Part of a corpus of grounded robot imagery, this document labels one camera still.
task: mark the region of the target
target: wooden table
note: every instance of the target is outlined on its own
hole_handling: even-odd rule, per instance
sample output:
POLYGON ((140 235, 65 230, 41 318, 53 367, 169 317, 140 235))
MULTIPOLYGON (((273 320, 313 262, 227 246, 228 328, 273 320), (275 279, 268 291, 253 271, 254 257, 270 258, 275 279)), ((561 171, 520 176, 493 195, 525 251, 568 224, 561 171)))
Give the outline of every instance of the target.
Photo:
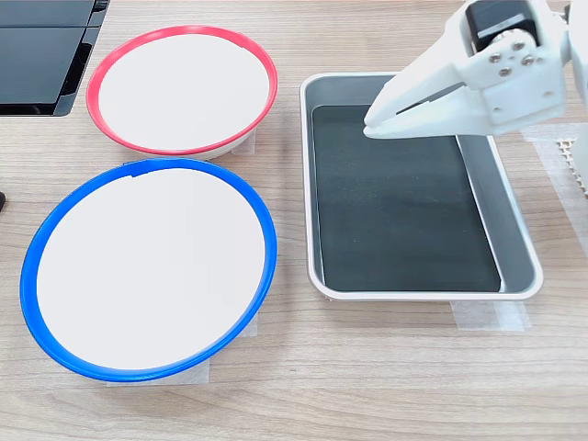
MULTIPOLYGON (((0 214, 0 439, 588 439, 588 261, 520 134, 497 141, 546 273, 526 305, 526 332, 460 331, 448 303, 330 302, 306 276, 300 83, 322 72, 400 70, 438 38, 460 3, 114 0, 72 114, 0 119, 0 189, 8 196, 0 214), (33 234, 66 195, 142 158, 89 118, 90 73, 125 40, 186 23, 244 32, 276 62, 279 94, 255 156, 217 162, 271 209, 277 274, 258 336, 213 357, 208 384, 109 388, 37 346, 20 310, 20 267, 33 234)), ((585 119, 572 94, 561 121, 585 119)))

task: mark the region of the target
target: white plate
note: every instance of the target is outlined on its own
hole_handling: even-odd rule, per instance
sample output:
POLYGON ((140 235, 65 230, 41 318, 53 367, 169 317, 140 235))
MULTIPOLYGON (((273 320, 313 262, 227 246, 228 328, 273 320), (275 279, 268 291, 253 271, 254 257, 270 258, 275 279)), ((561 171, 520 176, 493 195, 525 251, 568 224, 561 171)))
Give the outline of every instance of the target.
POLYGON ((41 226, 23 267, 23 312, 72 370, 159 378, 208 358, 253 318, 275 243, 263 201, 238 176, 188 159, 126 164, 41 226))
POLYGON ((276 91, 276 68, 259 45, 226 29, 185 26, 150 32, 108 55, 90 80, 87 104, 96 125, 132 149, 204 154, 243 139, 276 91))

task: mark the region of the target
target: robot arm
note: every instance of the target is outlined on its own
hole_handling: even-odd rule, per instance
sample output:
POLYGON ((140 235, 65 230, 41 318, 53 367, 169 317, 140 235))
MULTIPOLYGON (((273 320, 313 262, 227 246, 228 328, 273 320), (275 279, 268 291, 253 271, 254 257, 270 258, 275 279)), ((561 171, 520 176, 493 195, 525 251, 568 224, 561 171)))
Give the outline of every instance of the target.
POLYGON ((568 12, 554 13, 546 0, 469 0, 441 39, 385 85, 366 135, 500 135, 560 116, 569 60, 587 103, 588 1, 568 12))

